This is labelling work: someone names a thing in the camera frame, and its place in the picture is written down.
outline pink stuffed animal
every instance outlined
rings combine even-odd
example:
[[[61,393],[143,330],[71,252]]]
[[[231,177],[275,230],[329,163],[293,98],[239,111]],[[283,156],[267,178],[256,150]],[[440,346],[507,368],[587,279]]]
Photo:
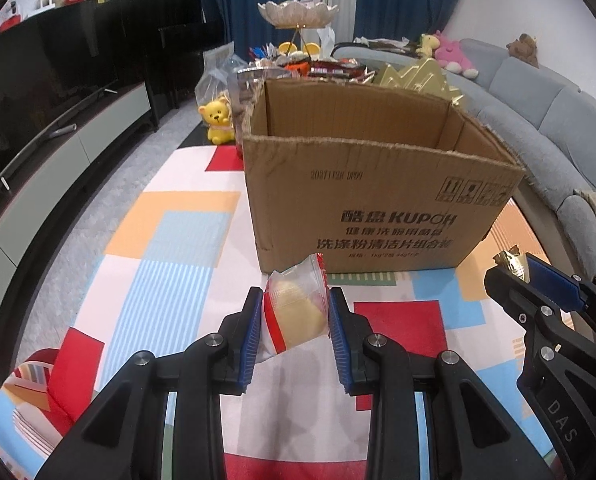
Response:
[[[451,41],[438,30],[434,36],[440,41],[440,46],[433,53],[438,64],[454,74],[462,74],[467,79],[478,77],[478,70],[462,52],[460,41]]]

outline gray sofa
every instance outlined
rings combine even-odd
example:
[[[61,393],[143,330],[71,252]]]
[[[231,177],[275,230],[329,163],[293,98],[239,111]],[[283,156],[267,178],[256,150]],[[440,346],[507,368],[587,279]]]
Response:
[[[510,57],[506,49],[477,40],[460,44],[479,75],[471,81],[447,73],[447,80],[468,97],[466,109],[518,153],[529,183],[557,215],[587,277],[596,275],[596,217],[574,193],[596,191],[596,100],[553,70]],[[415,61],[361,46],[338,47],[334,57],[354,57],[372,68]]]

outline gold wrapper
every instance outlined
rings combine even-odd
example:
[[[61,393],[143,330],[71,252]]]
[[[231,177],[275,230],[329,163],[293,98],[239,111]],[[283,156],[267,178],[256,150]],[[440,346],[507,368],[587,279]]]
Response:
[[[494,256],[494,262],[505,269],[509,269],[514,276],[517,276],[523,282],[530,282],[527,255],[518,246],[513,246],[508,251],[497,253]]]
[[[431,57],[421,59],[399,72],[385,65],[373,83],[387,88],[406,88],[415,92],[435,95],[462,107],[464,95],[459,88],[450,86],[440,65]]]

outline cardboard box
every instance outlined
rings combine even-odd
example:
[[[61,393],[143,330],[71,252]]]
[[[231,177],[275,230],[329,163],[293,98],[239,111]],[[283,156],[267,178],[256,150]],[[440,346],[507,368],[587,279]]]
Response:
[[[243,152],[263,272],[316,252],[328,272],[455,267],[524,174],[448,101],[374,85],[266,81]]]

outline black tv screen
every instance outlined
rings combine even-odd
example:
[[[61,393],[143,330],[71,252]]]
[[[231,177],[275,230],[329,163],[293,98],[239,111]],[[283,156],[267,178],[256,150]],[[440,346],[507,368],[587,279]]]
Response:
[[[116,79],[95,0],[37,14],[0,34],[0,172],[61,114]]]

